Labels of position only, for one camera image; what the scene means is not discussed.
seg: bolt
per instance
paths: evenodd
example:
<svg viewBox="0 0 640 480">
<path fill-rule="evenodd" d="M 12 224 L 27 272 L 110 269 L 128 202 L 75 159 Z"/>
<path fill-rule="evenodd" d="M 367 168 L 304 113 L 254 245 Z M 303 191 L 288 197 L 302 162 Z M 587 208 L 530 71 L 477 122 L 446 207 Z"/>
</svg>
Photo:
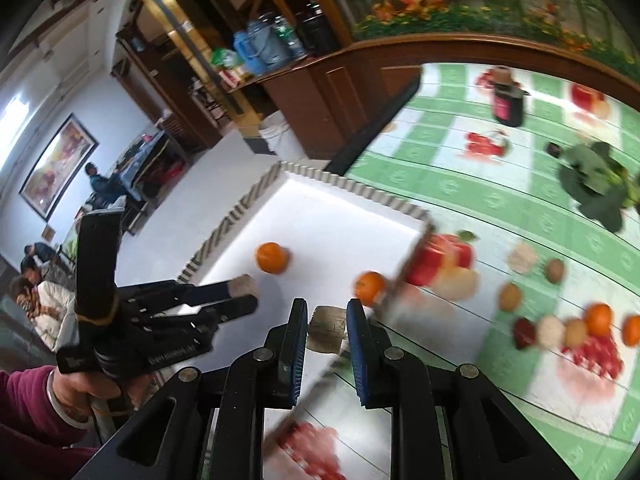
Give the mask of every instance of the bolt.
<svg viewBox="0 0 640 480">
<path fill-rule="evenodd" d="M 385 350 L 385 357 L 392 361 L 398 361 L 398 359 L 402 359 L 404 357 L 404 352 L 397 346 L 390 346 Z"/>
<path fill-rule="evenodd" d="M 256 361 L 268 361 L 272 356 L 273 350 L 271 350 L 271 348 L 265 348 L 264 346 L 254 352 L 254 359 Z"/>
<path fill-rule="evenodd" d="M 460 367 L 460 374 L 467 379 L 475 379 L 476 377 L 478 377 L 480 372 L 478 371 L 478 368 L 476 368 L 476 366 L 466 364 Z"/>
<path fill-rule="evenodd" d="M 183 368 L 178 372 L 178 379 L 183 383 L 190 383 L 198 377 L 196 368 Z"/>
</svg>

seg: white cuff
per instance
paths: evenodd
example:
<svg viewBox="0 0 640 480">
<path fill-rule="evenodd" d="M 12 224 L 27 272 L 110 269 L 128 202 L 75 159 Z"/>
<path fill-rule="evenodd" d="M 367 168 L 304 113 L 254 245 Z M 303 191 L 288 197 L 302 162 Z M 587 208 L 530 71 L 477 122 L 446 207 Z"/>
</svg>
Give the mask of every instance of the white cuff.
<svg viewBox="0 0 640 480">
<path fill-rule="evenodd" d="M 49 373 L 49 377 L 47 378 L 47 397 L 49 397 L 49 402 L 53 406 L 53 409 L 56 410 L 56 413 L 60 416 L 62 420 L 64 420 L 68 425 L 72 428 L 76 428 L 78 430 L 88 430 L 91 427 L 92 421 L 89 418 L 86 422 L 78 422 L 77 420 L 73 420 L 70 416 L 65 413 L 65 410 L 60 406 L 60 403 L 56 399 L 56 396 L 53 393 L 53 372 L 52 370 Z"/>
</svg>

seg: pink label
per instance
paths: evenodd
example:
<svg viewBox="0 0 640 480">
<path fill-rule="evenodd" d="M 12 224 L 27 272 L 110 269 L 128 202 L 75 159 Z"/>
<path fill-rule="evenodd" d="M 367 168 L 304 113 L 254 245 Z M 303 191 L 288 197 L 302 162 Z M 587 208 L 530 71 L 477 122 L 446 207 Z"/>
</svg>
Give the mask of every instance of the pink label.
<svg viewBox="0 0 640 480">
<path fill-rule="evenodd" d="M 507 99 L 494 96 L 494 115 L 504 121 L 509 119 L 509 102 Z"/>
</svg>

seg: gold column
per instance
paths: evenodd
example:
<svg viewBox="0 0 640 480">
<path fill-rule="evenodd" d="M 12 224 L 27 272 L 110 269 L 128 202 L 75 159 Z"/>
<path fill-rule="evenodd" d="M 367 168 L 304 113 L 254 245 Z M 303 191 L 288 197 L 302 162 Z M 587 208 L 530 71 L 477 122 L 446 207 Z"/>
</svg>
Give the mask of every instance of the gold column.
<svg viewBox="0 0 640 480">
<path fill-rule="evenodd" d="M 194 0 L 143 0 L 169 38 L 211 95 L 226 110 L 243 135 L 257 135 L 262 120 L 242 90 L 227 92 L 216 68 L 209 63 L 213 50 L 224 47 L 220 34 Z"/>
</svg>

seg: white bucket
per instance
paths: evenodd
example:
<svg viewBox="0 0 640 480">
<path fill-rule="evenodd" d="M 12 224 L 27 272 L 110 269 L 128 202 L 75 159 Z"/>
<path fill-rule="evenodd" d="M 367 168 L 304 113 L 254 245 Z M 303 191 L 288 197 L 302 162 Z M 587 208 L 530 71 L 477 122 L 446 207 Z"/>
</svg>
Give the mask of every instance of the white bucket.
<svg viewBox="0 0 640 480">
<path fill-rule="evenodd" d="M 267 141 L 269 149 L 282 160 L 296 162 L 306 157 L 296 134 L 287 123 L 281 111 L 277 111 L 265 118 L 258 129 L 260 136 Z"/>
</svg>

